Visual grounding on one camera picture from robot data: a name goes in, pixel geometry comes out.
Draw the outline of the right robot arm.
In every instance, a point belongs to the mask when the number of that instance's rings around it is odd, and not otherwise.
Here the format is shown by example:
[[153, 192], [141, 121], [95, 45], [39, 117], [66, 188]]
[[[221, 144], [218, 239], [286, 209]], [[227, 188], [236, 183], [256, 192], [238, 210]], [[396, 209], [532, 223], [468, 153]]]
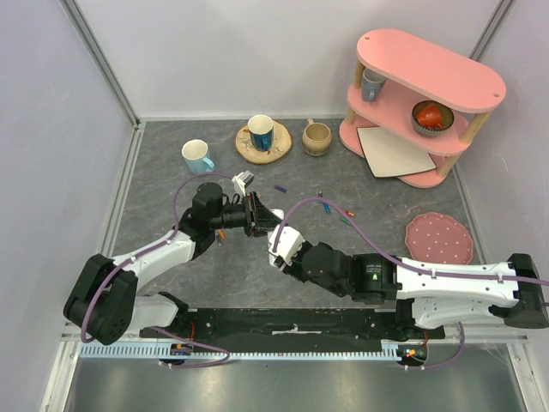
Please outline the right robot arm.
[[486, 318], [500, 318], [517, 329], [548, 326], [539, 276], [528, 254], [515, 253], [498, 264], [429, 264], [378, 253], [348, 256], [305, 241], [287, 251], [270, 251], [269, 262], [339, 297], [370, 306], [395, 303], [388, 328], [406, 338]]

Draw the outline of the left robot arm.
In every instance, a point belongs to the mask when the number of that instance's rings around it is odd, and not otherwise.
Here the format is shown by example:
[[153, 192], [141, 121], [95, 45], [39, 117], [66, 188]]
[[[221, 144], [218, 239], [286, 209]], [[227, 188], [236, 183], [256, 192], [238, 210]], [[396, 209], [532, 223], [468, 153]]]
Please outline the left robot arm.
[[200, 257], [219, 229], [242, 228], [249, 237], [270, 235], [284, 213], [262, 204], [255, 192], [229, 197], [220, 185], [199, 185], [191, 206], [166, 235], [117, 257], [95, 254], [84, 264], [63, 315], [81, 329], [84, 342], [116, 342], [127, 330], [159, 326], [169, 337], [188, 328], [188, 307], [166, 292], [138, 296], [142, 286]]

